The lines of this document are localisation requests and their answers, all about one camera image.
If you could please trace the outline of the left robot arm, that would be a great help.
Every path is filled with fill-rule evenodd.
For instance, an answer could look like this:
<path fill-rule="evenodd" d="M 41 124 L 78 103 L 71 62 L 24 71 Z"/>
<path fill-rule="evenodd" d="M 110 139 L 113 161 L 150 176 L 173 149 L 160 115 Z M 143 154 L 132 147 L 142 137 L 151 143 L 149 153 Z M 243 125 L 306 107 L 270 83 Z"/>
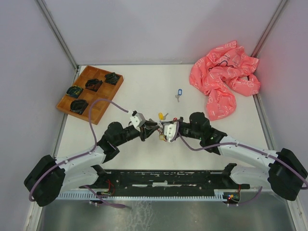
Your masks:
<path fill-rule="evenodd" d="M 80 153 L 62 158 L 43 156 L 24 181 L 29 200 L 44 207 L 62 192 L 81 186 L 104 186 L 106 175 L 99 165 L 112 160 L 120 145 L 135 138 L 145 141 L 158 129 L 158 123 L 153 121 L 145 121 L 137 128 L 131 122 L 125 128 L 119 122 L 112 122 L 98 142 Z"/>

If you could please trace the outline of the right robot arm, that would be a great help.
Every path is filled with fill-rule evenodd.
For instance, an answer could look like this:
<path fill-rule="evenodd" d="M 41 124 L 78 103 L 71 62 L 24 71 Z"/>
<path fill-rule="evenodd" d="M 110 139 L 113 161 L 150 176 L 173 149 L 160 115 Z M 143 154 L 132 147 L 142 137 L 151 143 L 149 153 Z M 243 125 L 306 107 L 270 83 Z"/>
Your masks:
<path fill-rule="evenodd" d="M 175 137 L 199 140 L 199 150 L 215 153 L 242 161 L 249 166 L 235 164 L 221 175 L 221 184 L 226 188 L 248 184 L 270 188 L 280 197 L 294 201 L 301 190 L 308 188 L 308 172 L 289 149 L 280 151 L 257 148 L 213 128 L 204 113 L 195 112 L 189 122 L 183 118 L 173 121 Z"/>

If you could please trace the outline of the key with yellow tag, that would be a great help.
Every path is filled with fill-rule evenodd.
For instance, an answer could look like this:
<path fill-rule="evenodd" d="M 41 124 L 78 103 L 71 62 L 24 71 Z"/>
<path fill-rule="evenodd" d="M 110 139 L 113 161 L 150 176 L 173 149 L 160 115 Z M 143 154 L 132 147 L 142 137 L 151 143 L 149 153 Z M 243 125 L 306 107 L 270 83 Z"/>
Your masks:
<path fill-rule="evenodd" d="M 168 116 L 168 113 L 166 113 L 165 115 L 163 113 L 158 113 L 158 117 L 160 120 L 166 120 L 167 116 Z"/>

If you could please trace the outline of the key with light blue tag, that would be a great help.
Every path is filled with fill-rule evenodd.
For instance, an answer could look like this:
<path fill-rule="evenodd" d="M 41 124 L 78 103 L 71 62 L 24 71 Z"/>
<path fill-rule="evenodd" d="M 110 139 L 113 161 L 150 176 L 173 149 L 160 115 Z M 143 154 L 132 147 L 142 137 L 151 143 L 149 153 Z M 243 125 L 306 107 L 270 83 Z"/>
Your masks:
<path fill-rule="evenodd" d="M 177 102 L 180 102 L 181 95 L 182 95 L 182 89 L 178 89 L 178 92 L 175 95 L 175 98 L 177 99 Z"/>

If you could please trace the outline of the black coiled item in tray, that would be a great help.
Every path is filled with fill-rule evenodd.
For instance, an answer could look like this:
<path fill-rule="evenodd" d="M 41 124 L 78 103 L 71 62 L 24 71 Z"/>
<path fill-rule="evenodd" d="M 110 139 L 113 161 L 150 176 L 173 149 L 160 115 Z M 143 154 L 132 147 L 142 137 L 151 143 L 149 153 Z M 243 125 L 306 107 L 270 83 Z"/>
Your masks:
<path fill-rule="evenodd" d="M 99 80 L 97 78 L 89 79 L 86 84 L 85 88 L 94 92 L 97 92 L 97 90 L 100 88 L 100 86 L 103 84 L 102 80 Z"/>
<path fill-rule="evenodd" d="M 88 105 L 88 102 L 84 99 L 74 100 L 70 104 L 70 111 L 81 115 Z"/>
<path fill-rule="evenodd" d="M 104 77 L 105 77 L 105 82 L 111 85 L 116 85 L 120 79 L 120 75 L 116 74 L 115 72 L 108 73 Z"/>

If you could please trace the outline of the pink patterned cloth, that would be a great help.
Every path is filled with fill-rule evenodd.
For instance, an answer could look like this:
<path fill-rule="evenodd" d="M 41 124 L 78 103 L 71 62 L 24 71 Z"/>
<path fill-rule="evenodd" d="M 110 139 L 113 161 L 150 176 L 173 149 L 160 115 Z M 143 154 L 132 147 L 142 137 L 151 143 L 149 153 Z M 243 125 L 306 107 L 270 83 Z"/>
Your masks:
<path fill-rule="evenodd" d="M 207 96 L 205 109 L 211 121 L 230 116 L 236 110 L 233 92 L 243 96 L 259 93 L 254 75 L 259 59 L 248 56 L 233 40 L 212 49 L 191 68 L 189 83 Z"/>

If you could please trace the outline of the black green coiled item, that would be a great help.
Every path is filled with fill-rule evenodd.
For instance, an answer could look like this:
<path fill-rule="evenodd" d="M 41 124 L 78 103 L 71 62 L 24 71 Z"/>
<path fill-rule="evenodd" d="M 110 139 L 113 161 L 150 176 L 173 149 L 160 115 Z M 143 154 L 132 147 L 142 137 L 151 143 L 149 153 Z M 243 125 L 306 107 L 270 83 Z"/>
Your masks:
<path fill-rule="evenodd" d="M 66 95 L 72 98 L 77 99 L 80 94 L 83 92 L 83 88 L 80 86 L 71 86 L 66 91 Z"/>

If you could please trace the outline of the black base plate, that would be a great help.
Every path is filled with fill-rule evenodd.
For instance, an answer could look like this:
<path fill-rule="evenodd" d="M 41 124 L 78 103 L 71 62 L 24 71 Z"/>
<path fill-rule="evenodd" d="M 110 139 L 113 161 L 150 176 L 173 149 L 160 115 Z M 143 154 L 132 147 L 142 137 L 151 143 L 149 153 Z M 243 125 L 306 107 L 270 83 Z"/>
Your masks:
<path fill-rule="evenodd" d="M 175 187 L 199 190 L 249 189 L 248 184 L 235 183 L 228 170 L 116 170 L 98 173 L 98 179 L 90 185 L 92 189 L 121 189 L 132 187 Z"/>

